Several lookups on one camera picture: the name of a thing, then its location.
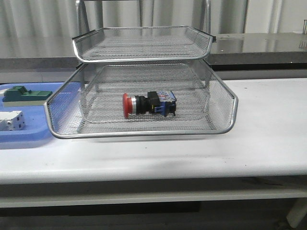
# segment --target green electrical component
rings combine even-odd
[[[2,101],[4,107],[43,105],[51,94],[52,91],[32,91],[24,86],[14,86],[5,91]]]

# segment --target metal mesh letter tray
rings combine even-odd
[[[101,28],[73,38],[82,65],[45,103],[58,138],[221,134],[236,95],[203,61],[212,36],[188,26]],[[171,91],[176,115],[123,116],[123,94]]]

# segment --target blue plastic tray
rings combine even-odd
[[[63,83],[62,82],[48,82],[48,83],[14,83],[0,85],[0,90],[11,88],[15,85],[23,85],[28,90],[40,91],[56,91]],[[17,107],[3,107],[3,97],[0,96],[0,111],[14,111],[21,110],[24,113],[25,127],[23,130],[16,131],[0,131],[0,142],[12,141],[37,141],[48,138],[51,133],[48,129],[45,110],[43,105],[37,106],[17,106]]]

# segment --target gray countertop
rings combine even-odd
[[[0,37],[0,69],[74,68],[70,37]],[[211,65],[307,63],[307,34],[218,34]]]

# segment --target white electrical component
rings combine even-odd
[[[0,111],[0,131],[21,130],[24,127],[24,114],[22,111]]]

